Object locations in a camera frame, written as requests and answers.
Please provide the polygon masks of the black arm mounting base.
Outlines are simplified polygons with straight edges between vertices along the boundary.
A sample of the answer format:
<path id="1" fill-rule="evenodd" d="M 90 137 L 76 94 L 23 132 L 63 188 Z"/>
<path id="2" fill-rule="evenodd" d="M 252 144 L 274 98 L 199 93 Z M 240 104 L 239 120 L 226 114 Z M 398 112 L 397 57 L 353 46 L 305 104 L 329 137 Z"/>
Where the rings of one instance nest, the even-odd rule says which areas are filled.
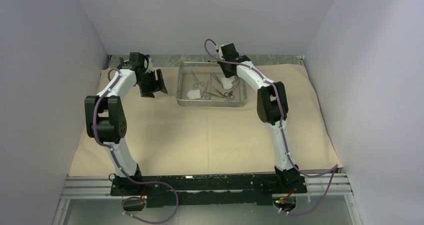
<path id="1" fill-rule="evenodd" d="M 144 185 L 110 179 L 113 197 L 146 196 L 147 208 L 175 205 L 256 204 L 270 206 L 279 194 L 305 194 L 276 183 L 275 173 L 143 176 Z"/>

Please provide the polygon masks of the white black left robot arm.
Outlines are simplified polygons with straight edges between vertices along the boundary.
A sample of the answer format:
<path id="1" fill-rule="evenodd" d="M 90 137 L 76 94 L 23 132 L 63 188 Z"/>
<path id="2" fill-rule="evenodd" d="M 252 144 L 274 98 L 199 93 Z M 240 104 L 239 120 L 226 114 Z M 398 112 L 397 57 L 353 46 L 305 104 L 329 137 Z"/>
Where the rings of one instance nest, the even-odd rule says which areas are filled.
<path id="1" fill-rule="evenodd" d="M 142 98 L 154 98 L 156 92 L 167 94 L 162 71 L 154 70 L 148 54 L 131 52 L 107 73 L 108 84 L 96 95 L 84 100 L 86 133 L 105 148 L 114 164 L 115 176 L 124 182 L 131 195 L 139 194 L 145 182 L 132 158 L 125 136 L 128 130 L 123 99 L 137 86 Z"/>

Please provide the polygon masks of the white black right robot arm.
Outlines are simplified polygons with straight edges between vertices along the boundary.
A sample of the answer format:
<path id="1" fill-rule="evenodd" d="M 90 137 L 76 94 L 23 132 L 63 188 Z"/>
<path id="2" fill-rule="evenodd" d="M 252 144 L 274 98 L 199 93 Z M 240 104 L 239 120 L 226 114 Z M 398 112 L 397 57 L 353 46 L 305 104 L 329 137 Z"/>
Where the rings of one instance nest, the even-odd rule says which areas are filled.
<path id="1" fill-rule="evenodd" d="M 271 136 L 276 188 L 282 193 L 300 192 L 305 179 L 299 172 L 288 141 L 289 107 L 284 84 L 266 77 L 247 56 L 237 52 L 233 43 L 217 46 L 215 50 L 223 74 L 227 78 L 237 76 L 243 79 L 256 91 L 256 112 Z"/>

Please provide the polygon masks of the beige wrapping cloth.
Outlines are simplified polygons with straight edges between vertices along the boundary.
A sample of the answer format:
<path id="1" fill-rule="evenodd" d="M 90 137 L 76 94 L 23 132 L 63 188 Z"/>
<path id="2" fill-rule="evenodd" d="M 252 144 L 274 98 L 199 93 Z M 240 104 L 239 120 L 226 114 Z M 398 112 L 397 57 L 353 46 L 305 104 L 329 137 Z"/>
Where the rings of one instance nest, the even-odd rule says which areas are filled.
<path id="1" fill-rule="evenodd" d="M 328 170 L 340 163 L 327 134 L 316 92 L 297 64 L 262 65 L 281 81 L 288 101 L 287 131 L 301 170 Z M 274 149 L 257 115 L 257 96 L 247 89 L 242 107 L 183 107 L 176 100 L 176 67 L 163 68 L 168 94 L 141 97 L 134 86 L 123 98 L 125 140 L 144 176 L 272 172 Z"/>

